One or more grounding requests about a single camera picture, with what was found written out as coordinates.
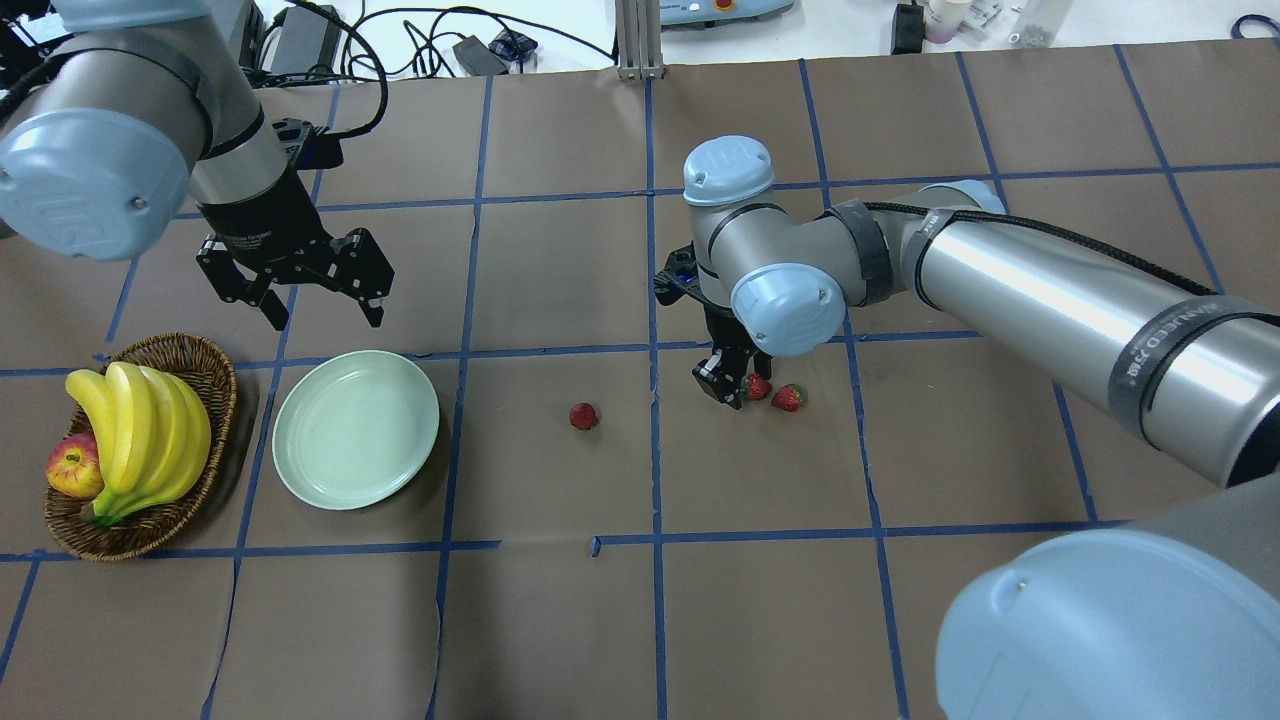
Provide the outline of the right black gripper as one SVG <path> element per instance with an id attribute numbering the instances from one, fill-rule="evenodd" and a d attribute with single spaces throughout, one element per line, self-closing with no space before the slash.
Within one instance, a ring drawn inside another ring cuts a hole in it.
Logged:
<path id="1" fill-rule="evenodd" d="M 699 265 L 690 245 L 671 251 L 654 274 L 654 300 L 660 306 L 668 307 L 682 299 L 700 304 L 710 337 L 710 356 L 691 370 L 694 380 L 705 395 L 718 396 L 721 404 L 740 410 L 745 393 L 742 379 L 751 373 L 773 380 L 773 357 L 756 346 L 730 307 L 713 302 L 701 291 Z"/>

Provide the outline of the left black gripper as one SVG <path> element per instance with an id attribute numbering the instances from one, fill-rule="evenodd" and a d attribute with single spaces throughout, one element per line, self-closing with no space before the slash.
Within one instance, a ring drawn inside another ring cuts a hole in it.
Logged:
<path id="1" fill-rule="evenodd" d="M 340 138 L 325 126 L 256 118 L 196 163 L 195 205 L 212 231 L 196 259 L 221 301 L 257 307 L 283 332 L 291 311 L 273 286 L 317 284 L 381 327 L 392 265 L 365 228 L 328 233 L 298 176 L 342 161 Z"/>

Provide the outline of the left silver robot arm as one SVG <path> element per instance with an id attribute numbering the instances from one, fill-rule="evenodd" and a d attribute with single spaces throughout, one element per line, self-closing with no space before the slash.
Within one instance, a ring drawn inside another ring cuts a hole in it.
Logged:
<path id="1" fill-rule="evenodd" d="M 196 261 L 227 304 L 282 331 L 282 286 L 357 302 L 371 327 L 394 270 L 365 228 L 326 231 L 300 178 L 343 161 L 335 131 L 269 120 L 210 1 L 58 1 L 69 38 L 3 97 L 3 223 L 69 258 L 147 252 L 186 202 L 211 233 Z"/>

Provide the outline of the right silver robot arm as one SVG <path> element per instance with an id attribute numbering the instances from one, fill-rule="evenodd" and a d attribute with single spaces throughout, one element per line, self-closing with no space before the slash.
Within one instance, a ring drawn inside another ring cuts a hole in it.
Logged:
<path id="1" fill-rule="evenodd" d="M 970 583 L 936 644 L 948 719 L 1277 716 L 1277 316 L 1119 249 L 1011 217 L 975 179 L 795 222 L 745 136 L 684 164 L 692 242 L 655 300 L 704 307 L 694 377 L 737 407 L 749 365 L 810 352 L 851 307 L 914 293 L 1217 487 L 1060 536 Z"/>

